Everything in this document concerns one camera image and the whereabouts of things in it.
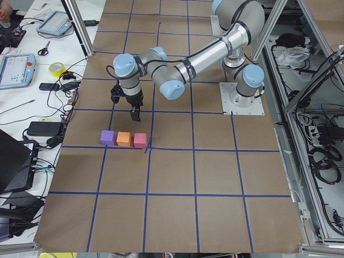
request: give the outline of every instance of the cube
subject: cube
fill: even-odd
[[[128,132],[118,132],[117,133],[117,145],[121,147],[130,147],[131,145],[131,135]]]
[[[102,130],[101,143],[104,145],[114,145],[116,142],[116,132]]]
[[[147,148],[147,134],[136,133],[134,135],[134,146],[135,148]]]

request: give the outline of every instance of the tablet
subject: tablet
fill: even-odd
[[[28,86],[32,81],[35,64],[33,54],[4,56],[0,65],[0,89]]]
[[[46,18],[36,31],[42,34],[61,37],[71,27],[71,22],[65,12],[54,11]]]

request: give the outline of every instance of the white robotic arm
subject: white robotic arm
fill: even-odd
[[[143,105],[140,77],[148,74],[165,98],[174,100],[184,92],[187,82],[221,60],[223,69],[238,82],[232,101],[242,107],[250,104],[263,82],[264,72],[258,66],[245,63],[243,49],[263,28],[263,8],[255,0],[214,0],[212,10],[226,32],[183,60],[168,61],[161,47],[137,56],[120,54],[115,57],[113,67],[119,84],[112,91],[112,100],[118,101],[116,95],[126,97],[132,104],[133,120],[140,121],[140,106]],[[177,64],[168,67],[168,62]]]

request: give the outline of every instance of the tape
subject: tape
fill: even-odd
[[[62,73],[67,71],[66,66],[63,63],[57,62],[57,63],[52,63],[49,66],[49,71],[52,73],[54,77],[60,77]]]

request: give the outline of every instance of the blue joint cap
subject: blue joint cap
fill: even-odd
[[[118,77],[126,77],[135,69],[135,59],[131,54],[120,54],[113,59],[113,67]]]
[[[259,88],[264,81],[264,71],[259,66],[249,64],[243,69],[242,77],[251,88]]]
[[[160,86],[159,90],[165,96],[166,99],[174,101],[184,93],[185,86],[181,81],[171,80],[163,83]]]
[[[211,9],[213,10],[213,13],[216,12],[217,7],[222,3],[223,0],[214,0],[213,5],[211,6]]]
[[[161,56],[163,61],[167,61],[167,54],[166,54],[165,50],[163,50],[162,47],[154,47],[154,48],[150,48],[149,50],[156,51]]]

